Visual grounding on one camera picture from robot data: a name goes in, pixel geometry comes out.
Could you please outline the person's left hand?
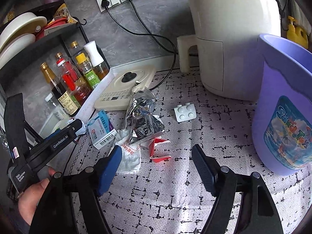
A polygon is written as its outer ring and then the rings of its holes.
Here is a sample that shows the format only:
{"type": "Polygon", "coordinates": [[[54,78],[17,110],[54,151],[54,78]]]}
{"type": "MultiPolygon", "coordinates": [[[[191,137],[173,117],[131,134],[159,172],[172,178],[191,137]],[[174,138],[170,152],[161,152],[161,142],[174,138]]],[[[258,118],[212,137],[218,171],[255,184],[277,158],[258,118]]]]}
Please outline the person's left hand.
{"type": "Polygon", "coordinates": [[[49,182],[50,180],[45,178],[36,184],[32,184],[19,196],[19,213],[29,226],[31,225],[37,205],[49,182]]]}

